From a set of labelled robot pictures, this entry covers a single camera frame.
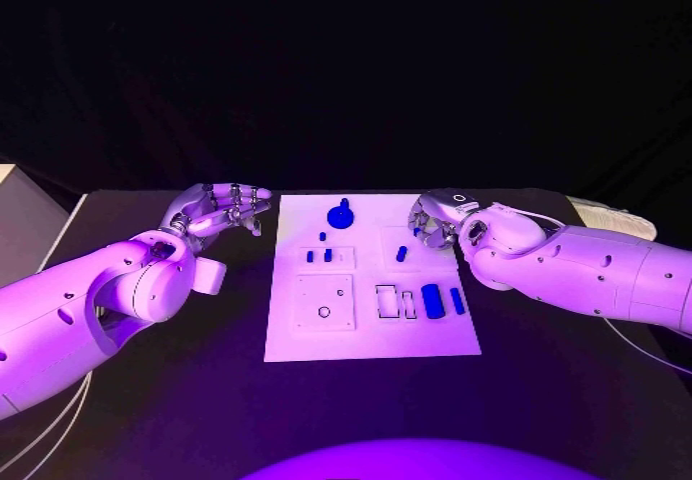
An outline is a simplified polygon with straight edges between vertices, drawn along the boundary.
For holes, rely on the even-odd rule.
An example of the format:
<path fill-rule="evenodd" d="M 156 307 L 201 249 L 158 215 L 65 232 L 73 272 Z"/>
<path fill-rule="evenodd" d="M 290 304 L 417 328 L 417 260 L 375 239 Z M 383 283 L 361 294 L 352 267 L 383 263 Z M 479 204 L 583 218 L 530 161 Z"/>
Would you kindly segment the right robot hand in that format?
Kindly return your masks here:
<path fill-rule="evenodd" d="M 488 232 L 483 206 L 472 194 L 456 188 L 424 192 L 408 214 L 414 237 L 432 249 L 446 250 L 456 244 L 463 251 L 476 247 Z"/>

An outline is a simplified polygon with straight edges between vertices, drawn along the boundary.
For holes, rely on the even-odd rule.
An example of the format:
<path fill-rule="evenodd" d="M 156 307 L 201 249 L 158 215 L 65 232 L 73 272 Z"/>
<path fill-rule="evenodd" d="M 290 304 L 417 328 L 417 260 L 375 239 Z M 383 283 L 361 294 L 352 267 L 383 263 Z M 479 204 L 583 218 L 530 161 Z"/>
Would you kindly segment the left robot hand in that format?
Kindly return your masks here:
<path fill-rule="evenodd" d="M 272 207 L 269 189 L 238 183 L 195 184 L 175 198 L 159 229 L 176 235 L 199 254 L 223 231 L 246 228 L 261 235 L 259 215 Z"/>

